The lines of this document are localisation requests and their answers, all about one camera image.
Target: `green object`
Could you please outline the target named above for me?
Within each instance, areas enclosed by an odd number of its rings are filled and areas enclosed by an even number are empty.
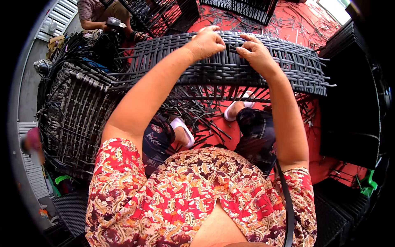
[[[373,173],[374,170],[368,169],[366,171],[366,176],[360,181],[361,184],[366,185],[366,187],[373,188],[374,190],[377,189],[377,183],[373,181]]]
[[[47,174],[49,183],[50,183],[51,186],[52,186],[53,192],[55,193],[55,196],[56,196],[56,197],[61,196],[60,192],[58,191],[58,188],[57,188],[55,185],[53,185],[51,176],[48,174],[48,172],[46,172],[46,174]]]
[[[361,193],[366,195],[368,198],[370,198],[373,194],[374,189],[372,187],[363,187],[361,188]]]
[[[63,175],[63,176],[57,177],[57,178],[55,179],[55,183],[58,185],[60,182],[62,182],[63,180],[65,180],[65,179],[67,179],[67,178],[70,178],[70,179],[71,179],[71,177],[68,176],[68,175]]]
[[[357,181],[360,192],[370,198],[377,189],[377,183],[372,180],[374,170],[368,169],[366,173],[366,176],[362,180],[359,180],[358,175],[355,175],[355,180]]]

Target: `hand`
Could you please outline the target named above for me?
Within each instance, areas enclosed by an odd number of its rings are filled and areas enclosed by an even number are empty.
[[[100,27],[101,29],[103,29],[104,32],[108,32],[111,31],[111,27],[107,26],[107,22],[102,22],[102,26]]]
[[[205,59],[225,49],[225,42],[221,36],[213,32],[219,29],[218,26],[202,28],[192,37],[191,42],[184,45],[191,52],[194,61]]]
[[[282,72],[278,64],[273,60],[269,50],[262,42],[252,35],[240,34],[240,37],[247,40],[236,51],[245,58],[255,71],[263,77],[271,76],[273,73]]]

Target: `leg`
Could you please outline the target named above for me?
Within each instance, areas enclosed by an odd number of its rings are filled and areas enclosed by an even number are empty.
[[[184,129],[177,127],[173,130],[169,121],[161,115],[155,115],[145,129],[143,138],[143,163],[147,177],[151,176],[167,158],[175,154],[171,146],[173,142],[181,145],[188,143]]]
[[[121,20],[125,23],[126,28],[123,29],[127,38],[129,38],[130,34],[133,32],[133,29],[130,26],[130,13],[127,9],[118,1],[112,3],[108,8],[104,11],[103,15],[99,18],[99,21],[107,21],[108,17],[115,17],[118,20]]]
[[[235,152],[256,165],[265,175],[269,175],[276,160],[273,151],[275,134],[272,114],[258,109],[245,108],[243,102],[236,102],[229,115],[236,115],[243,137]]]

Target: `corrugated metal wall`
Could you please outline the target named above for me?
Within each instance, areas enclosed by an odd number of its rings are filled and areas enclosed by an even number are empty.
[[[48,41],[50,38],[62,35],[74,16],[77,14],[78,0],[59,0],[49,10],[40,30],[36,34],[36,38]],[[49,31],[51,21],[57,24],[56,30]]]

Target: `black synthetic rattan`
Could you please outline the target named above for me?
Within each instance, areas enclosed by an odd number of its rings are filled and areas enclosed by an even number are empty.
[[[119,0],[132,14],[132,24],[152,37],[188,31],[199,18],[196,0]]]
[[[245,40],[240,38],[238,32],[218,33],[226,44],[226,50],[205,60],[197,61],[186,69],[176,83],[181,91],[179,98],[268,102],[264,98],[263,90],[268,88],[266,80],[235,52],[235,47],[241,46]],[[132,56],[116,58],[116,60],[131,58],[131,63],[127,72],[111,74],[118,79],[114,82],[116,86],[111,90],[125,90],[132,87],[166,55],[188,43],[193,35],[195,33],[170,35],[138,43],[131,48],[134,50]],[[325,87],[329,84],[325,82],[325,79],[329,78],[322,73],[322,63],[316,53],[309,48],[285,40],[253,35],[269,49],[274,60],[288,77],[294,91],[326,96]],[[199,85],[201,89],[191,92],[189,90],[191,85]],[[214,88],[222,87],[219,97],[217,96],[218,89],[213,89],[210,93],[206,85],[215,86]],[[256,94],[255,99],[239,97],[241,91],[248,89],[253,90],[254,94],[258,93],[261,97],[259,98]]]
[[[60,219],[73,237],[85,233],[85,215],[87,214],[88,191],[73,191],[52,199]]]
[[[338,242],[343,234],[343,228],[349,221],[336,211],[327,201],[314,195],[317,217],[317,240],[314,247],[326,247],[332,241]]]
[[[277,6],[278,0],[200,0],[200,4],[207,4],[256,20],[267,26]]]
[[[352,21],[329,39],[319,56],[330,59],[324,62],[327,66],[323,71],[337,84],[320,101],[320,153],[375,169],[380,154],[385,152],[383,140],[387,136],[382,127],[389,110],[381,99],[390,92],[380,65],[370,56],[364,38]]]
[[[332,178],[313,185],[313,189],[318,228],[314,246],[344,245],[369,209],[369,198]]]
[[[106,93],[114,78],[65,62],[39,111],[46,161],[56,170],[90,180],[101,133],[121,97]]]

